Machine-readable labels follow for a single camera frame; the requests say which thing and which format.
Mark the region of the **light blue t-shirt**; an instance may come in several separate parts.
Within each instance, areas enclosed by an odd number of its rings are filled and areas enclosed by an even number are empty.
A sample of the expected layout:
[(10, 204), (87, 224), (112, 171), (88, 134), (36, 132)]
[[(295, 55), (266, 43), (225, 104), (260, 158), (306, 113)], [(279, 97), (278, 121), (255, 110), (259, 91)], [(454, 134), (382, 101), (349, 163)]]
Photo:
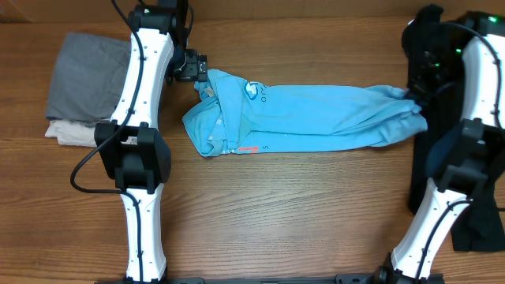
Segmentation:
[(388, 85), (275, 85), (212, 69), (182, 121), (203, 157), (383, 147), (428, 128), (421, 108)]

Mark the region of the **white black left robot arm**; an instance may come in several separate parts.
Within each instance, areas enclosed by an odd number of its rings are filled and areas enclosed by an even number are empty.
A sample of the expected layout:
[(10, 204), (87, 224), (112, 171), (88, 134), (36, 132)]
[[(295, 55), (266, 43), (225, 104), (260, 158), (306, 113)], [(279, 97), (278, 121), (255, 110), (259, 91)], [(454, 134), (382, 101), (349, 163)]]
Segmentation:
[(193, 19), (187, 1), (139, 3), (125, 16), (132, 32), (125, 83), (110, 120), (95, 127), (97, 151), (125, 209), (129, 263), (124, 283), (168, 281), (161, 199), (171, 153), (159, 132), (159, 108), (166, 84), (208, 78), (206, 55), (187, 47)]

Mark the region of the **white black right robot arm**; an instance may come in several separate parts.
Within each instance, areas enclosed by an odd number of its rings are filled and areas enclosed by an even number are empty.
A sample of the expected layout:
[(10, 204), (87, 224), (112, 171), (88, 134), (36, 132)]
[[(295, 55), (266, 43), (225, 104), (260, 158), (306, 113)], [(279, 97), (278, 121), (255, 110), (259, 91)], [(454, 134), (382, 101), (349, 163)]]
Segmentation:
[(414, 140), (406, 235), (369, 283), (441, 283), (431, 267), (458, 218), (504, 171), (504, 19), (422, 8), (402, 33), (407, 95), (428, 123)]

